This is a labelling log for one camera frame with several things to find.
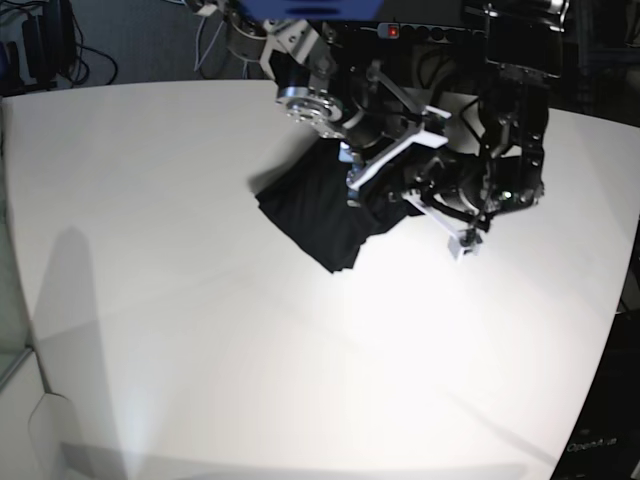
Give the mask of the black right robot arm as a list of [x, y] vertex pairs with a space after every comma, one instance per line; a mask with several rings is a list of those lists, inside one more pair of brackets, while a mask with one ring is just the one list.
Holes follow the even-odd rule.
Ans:
[[207, 20], [220, 15], [227, 48], [256, 64], [277, 86], [276, 101], [297, 122], [341, 143], [350, 164], [348, 202], [415, 145], [447, 144], [450, 113], [429, 106], [383, 69], [400, 36], [397, 23], [375, 24], [378, 1], [188, 1]]

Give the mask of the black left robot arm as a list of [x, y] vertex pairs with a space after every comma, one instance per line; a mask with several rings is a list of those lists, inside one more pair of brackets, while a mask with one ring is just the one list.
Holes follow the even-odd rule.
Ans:
[[465, 1], [467, 23], [479, 26], [482, 60], [460, 64], [433, 90], [438, 105], [444, 91], [470, 80], [477, 96], [459, 110], [477, 110], [481, 132], [469, 132], [478, 143], [475, 154], [443, 150], [443, 165], [416, 173], [403, 192], [405, 201], [439, 222], [454, 218], [451, 239], [464, 249], [481, 242], [492, 220], [535, 206], [544, 194], [544, 136], [549, 122], [552, 80], [563, 62], [566, 1]]

